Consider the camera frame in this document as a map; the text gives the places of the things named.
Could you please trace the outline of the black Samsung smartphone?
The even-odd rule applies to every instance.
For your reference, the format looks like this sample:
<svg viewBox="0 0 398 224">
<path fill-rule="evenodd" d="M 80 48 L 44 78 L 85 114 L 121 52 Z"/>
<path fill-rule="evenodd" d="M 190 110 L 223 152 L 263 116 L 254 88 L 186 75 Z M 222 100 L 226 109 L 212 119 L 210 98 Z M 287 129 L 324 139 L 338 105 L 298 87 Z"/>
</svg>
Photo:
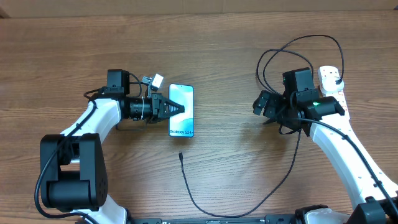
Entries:
<svg viewBox="0 0 398 224">
<path fill-rule="evenodd" d="M 194 137 L 194 90 L 191 85 L 170 84 L 169 99 L 178 105 L 169 118 L 169 136 Z"/>
</svg>

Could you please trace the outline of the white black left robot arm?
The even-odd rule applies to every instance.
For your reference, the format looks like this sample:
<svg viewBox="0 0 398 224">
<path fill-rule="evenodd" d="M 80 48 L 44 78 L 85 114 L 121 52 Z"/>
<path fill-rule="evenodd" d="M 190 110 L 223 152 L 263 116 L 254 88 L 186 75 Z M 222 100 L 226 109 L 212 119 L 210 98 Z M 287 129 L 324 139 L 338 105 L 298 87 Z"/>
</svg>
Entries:
<svg viewBox="0 0 398 224">
<path fill-rule="evenodd" d="M 158 93 L 161 75 L 136 79 L 136 85 L 147 87 L 136 96 L 130 95 L 131 77 L 129 71 L 109 69 L 106 86 L 84 94 L 88 107 L 75 123 L 41 139 L 34 202 L 42 216 L 79 216 L 83 223 L 133 223 L 128 209 L 108 193 L 102 143 L 124 119 L 157 123 L 185 108 Z"/>
</svg>

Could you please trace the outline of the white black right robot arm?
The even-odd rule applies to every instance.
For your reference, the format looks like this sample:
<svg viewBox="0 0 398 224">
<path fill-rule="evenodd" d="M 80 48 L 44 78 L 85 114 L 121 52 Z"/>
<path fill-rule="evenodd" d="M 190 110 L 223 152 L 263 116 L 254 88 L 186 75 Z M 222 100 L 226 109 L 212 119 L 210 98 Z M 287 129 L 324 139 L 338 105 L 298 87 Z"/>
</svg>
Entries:
<svg viewBox="0 0 398 224">
<path fill-rule="evenodd" d="M 261 91 L 254 114 L 293 132 L 304 131 L 325 153 L 349 195 L 353 212 L 336 212 L 325 205 L 297 209 L 291 223 L 397 223 L 397 184 L 378 167 L 356 137 L 349 119 L 345 86 L 333 66 L 313 72 L 301 68 L 282 75 L 283 94 Z"/>
</svg>

